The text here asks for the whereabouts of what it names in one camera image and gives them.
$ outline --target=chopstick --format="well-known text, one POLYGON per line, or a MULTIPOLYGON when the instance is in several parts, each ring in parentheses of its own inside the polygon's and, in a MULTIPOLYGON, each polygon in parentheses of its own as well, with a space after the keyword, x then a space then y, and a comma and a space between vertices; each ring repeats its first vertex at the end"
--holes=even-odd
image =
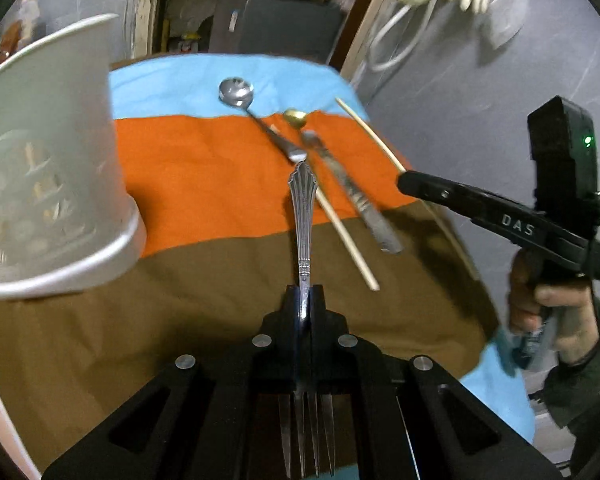
POLYGON ((369 266, 366 264, 366 261, 360 253, 356 243, 353 241, 353 238, 351 238, 349 231, 347 231, 347 228, 344 227, 342 220, 340 220, 338 214, 331 206, 331 203, 329 200, 327 200, 327 197, 325 197, 320 188, 318 188, 315 192, 315 197, 318 199, 318 203, 320 204, 320 207, 324 211, 325 215, 327 215, 327 218, 331 221, 333 227, 335 227, 338 236, 340 236, 340 240, 342 240, 342 243, 347 248, 347 251, 349 251, 351 259, 353 259, 353 262, 356 264, 360 274, 362 274, 362 278, 365 280, 367 286, 374 291, 380 290, 378 281, 371 272, 371 269, 369 269, 369 266))
MULTIPOLYGON (((363 121, 362 118, 357 113, 355 113, 355 111, 353 111, 353 109, 349 105, 347 105, 342 99, 336 97, 336 102, 340 105, 340 108, 346 111, 346 113, 349 114, 350 117, 354 121, 356 121, 363 130, 366 131, 366 133, 368 133, 369 137, 371 137, 376 142, 378 147, 385 153, 389 160, 394 164, 396 169, 401 173, 405 173, 407 169, 400 162, 400 160, 398 160, 398 157, 395 156, 395 153, 392 152, 391 149, 378 136, 378 134, 376 134, 375 131, 373 131, 371 127, 368 124, 366 124, 365 121, 363 121)), ((427 211, 433 216, 433 219, 436 221, 436 224, 438 225, 442 233, 445 235, 446 239, 449 240, 449 243, 451 243, 451 246, 454 248, 454 251, 460 258, 462 263, 464 263, 464 266, 469 272, 469 275, 475 282, 479 281, 480 275, 478 274, 478 270, 475 268, 474 263, 471 261, 469 256, 467 256, 466 252, 462 248, 462 245, 460 245, 458 238, 445 225, 445 223, 442 221, 442 218, 440 218, 440 216, 437 215, 437 213, 432 208, 431 204, 424 200, 422 200, 422 204, 427 209, 427 211)))

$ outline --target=screw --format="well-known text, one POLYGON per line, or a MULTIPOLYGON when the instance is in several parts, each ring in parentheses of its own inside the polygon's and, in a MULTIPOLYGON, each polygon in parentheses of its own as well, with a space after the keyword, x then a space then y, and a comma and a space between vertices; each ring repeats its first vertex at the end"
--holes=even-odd
POLYGON ((271 344, 271 338, 267 334, 258 334, 257 336, 254 336, 251 342, 258 348, 264 348, 271 344))
POLYGON ((193 368, 193 365, 196 364, 196 358, 193 355, 183 354, 176 359, 176 366, 180 370, 187 370, 188 368, 193 368))
POLYGON ((353 348, 358 344, 358 338, 351 334, 342 334, 338 338, 338 344, 344 348, 353 348))
POLYGON ((428 372, 433 368, 433 361, 426 355, 419 355, 413 360, 413 366, 421 372, 428 372))

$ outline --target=plastic container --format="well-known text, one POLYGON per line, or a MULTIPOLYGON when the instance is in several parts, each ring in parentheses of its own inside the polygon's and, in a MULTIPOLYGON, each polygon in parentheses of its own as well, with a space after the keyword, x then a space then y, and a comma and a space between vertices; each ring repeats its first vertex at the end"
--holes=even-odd
POLYGON ((0 65, 0 300, 108 282, 146 232, 109 103, 109 22, 74 23, 0 65))

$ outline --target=white hose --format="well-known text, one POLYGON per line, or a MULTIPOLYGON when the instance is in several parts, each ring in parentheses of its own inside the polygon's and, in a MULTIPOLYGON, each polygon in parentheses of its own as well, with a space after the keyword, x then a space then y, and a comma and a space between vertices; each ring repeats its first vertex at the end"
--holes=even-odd
POLYGON ((392 18, 386 22, 386 25, 380 29, 380 31, 376 34, 375 38, 369 45, 367 61, 368 68, 371 72, 383 72, 398 63, 400 63, 404 58, 406 58, 411 51, 416 47, 418 42, 421 40, 424 31, 427 30, 427 26, 429 25, 429 20, 431 19, 431 15, 433 14, 433 9, 436 7, 438 0, 429 0, 427 4, 427 10, 420 22, 420 27, 416 31, 415 36, 410 41, 410 43, 401 51, 400 54, 390 58, 388 61, 378 63, 376 62, 376 48, 378 44, 382 41, 382 39, 387 35, 389 30, 391 30, 396 23, 398 23, 406 14, 411 10, 411 6, 404 5, 398 12, 396 12, 392 18))

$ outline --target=black device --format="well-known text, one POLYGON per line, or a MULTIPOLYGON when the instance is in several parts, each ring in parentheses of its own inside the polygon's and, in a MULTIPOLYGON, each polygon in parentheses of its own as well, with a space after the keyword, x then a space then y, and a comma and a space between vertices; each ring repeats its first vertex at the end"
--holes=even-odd
MULTIPOLYGON (((262 478, 250 470, 257 396, 286 396, 300 383, 320 398, 350 397, 360 480, 562 478, 432 359, 386 356, 349 334, 344 316, 326 309, 321 285, 310 291, 307 330, 299 330, 299 289, 290 285, 259 332, 216 362, 167 366, 43 480, 262 478)), ((282 467, 267 476, 284 477, 282 467)))
MULTIPOLYGON (((534 209, 489 191, 416 171, 398 178, 407 195, 447 206, 471 222, 529 248, 541 262, 536 282, 559 283, 586 276, 600 280, 600 193, 596 138, 590 115, 556 96, 527 118, 536 163, 534 209)), ((550 322, 522 337, 513 351, 521 368, 533 362, 550 322)))

